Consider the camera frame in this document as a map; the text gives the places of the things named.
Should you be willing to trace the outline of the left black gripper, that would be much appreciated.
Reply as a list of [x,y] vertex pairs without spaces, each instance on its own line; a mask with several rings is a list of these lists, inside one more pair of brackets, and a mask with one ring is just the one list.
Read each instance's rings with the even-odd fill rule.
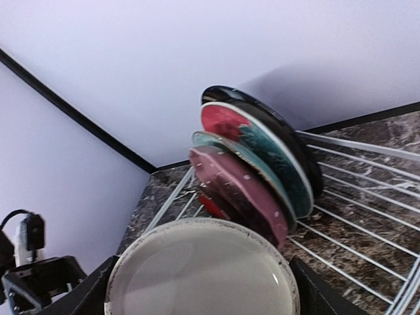
[[67,293],[86,278],[73,256],[53,257],[7,271],[1,278],[13,312],[39,312],[52,298]]

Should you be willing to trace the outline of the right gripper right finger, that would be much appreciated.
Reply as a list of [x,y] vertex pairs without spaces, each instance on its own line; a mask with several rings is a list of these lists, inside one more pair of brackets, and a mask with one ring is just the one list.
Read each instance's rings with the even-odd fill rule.
[[293,257],[289,266],[299,289],[301,314],[367,315],[367,312],[342,297],[300,258]]

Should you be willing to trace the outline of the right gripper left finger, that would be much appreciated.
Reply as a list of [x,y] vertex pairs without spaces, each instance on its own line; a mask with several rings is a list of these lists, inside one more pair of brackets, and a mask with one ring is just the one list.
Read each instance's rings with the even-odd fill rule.
[[75,289],[52,298],[52,303],[36,314],[103,314],[106,286],[118,256],[107,258]]

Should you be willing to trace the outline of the white patterned mug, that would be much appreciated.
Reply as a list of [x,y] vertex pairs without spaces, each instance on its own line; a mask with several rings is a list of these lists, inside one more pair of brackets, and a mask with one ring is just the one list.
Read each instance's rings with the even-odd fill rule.
[[106,314],[299,314],[278,250],[233,222],[191,218],[153,228],[116,262]]

